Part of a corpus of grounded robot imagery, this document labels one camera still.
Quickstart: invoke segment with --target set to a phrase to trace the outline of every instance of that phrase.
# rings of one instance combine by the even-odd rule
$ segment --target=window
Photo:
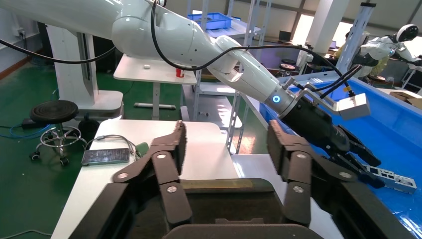
[[[314,21],[313,16],[308,15],[301,15],[301,18],[299,19],[298,27],[296,28],[296,31],[293,36],[293,43],[294,44],[301,44],[304,45],[306,42],[306,38],[308,36],[309,30],[311,29],[312,22]],[[333,41],[336,41],[337,47],[340,47],[346,43],[346,33],[350,31],[350,28],[352,27],[352,24],[340,22],[340,24],[337,27],[337,30],[335,31]]]

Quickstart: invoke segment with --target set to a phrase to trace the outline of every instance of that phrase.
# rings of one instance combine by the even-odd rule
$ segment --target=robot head
[[[416,25],[408,24],[400,28],[397,32],[396,40],[398,42],[411,41],[419,34],[419,28]]]

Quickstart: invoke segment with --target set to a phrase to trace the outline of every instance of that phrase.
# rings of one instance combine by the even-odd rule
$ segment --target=robotic arm
[[[0,7],[46,24],[111,39],[117,49],[132,57],[160,59],[151,33],[153,3],[152,0],[0,0]],[[228,36],[210,37],[194,21],[159,5],[154,29],[164,56],[184,66],[202,66],[224,51],[240,46]],[[234,70],[237,62],[243,65],[243,73]],[[318,105],[347,120],[370,114],[365,94],[340,102],[322,97],[312,87],[293,94],[288,89],[295,84],[293,78],[286,84],[279,83],[245,50],[227,52],[210,64],[208,70],[234,89],[266,103],[296,133],[330,155],[355,151],[354,141],[358,140],[334,126],[331,117]],[[368,150],[364,154],[372,155]],[[368,163],[378,166],[380,161]]]

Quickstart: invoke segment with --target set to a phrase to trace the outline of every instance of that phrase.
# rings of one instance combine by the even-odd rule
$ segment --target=blue tray
[[[189,14],[188,18],[192,21],[195,21],[201,25],[202,14]],[[210,12],[208,13],[207,20],[207,30],[214,30],[220,28],[231,27],[231,18],[219,13],[219,12]]]
[[[352,79],[349,84],[355,93],[366,93],[371,115],[348,121],[332,116],[333,122],[345,126],[371,149],[382,161],[380,168],[415,180],[418,189],[413,195],[388,188],[369,188],[416,238],[422,239],[422,111],[361,81]],[[338,101],[347,98],[347,92],[340,88],[330,97]],[[266,121],[277,119],[277,114],[264,104],[260,105],[260,113]],[[281,121],[279,123],[285,132],[293,133]],[[325,154],[320,148],[314,147],[314,150]]]

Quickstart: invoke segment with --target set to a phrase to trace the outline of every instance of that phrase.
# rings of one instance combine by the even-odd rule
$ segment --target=caster wheel
[[[47,140],[53,139],[53,138],[54,138],[53,135],[49,133],[48,135],[44,136],[44,138],[42,140],[47,141]]]
[[[67,166],[69,164],[69,160],[67,158],[61,158],[60,163],[63,167]]]
[[[39,152],[34,152],[34,153],[30,154],[30,155],[29,155],[29,158],[30,158],[32,161],[38,160],[38,159],[39,159]]]

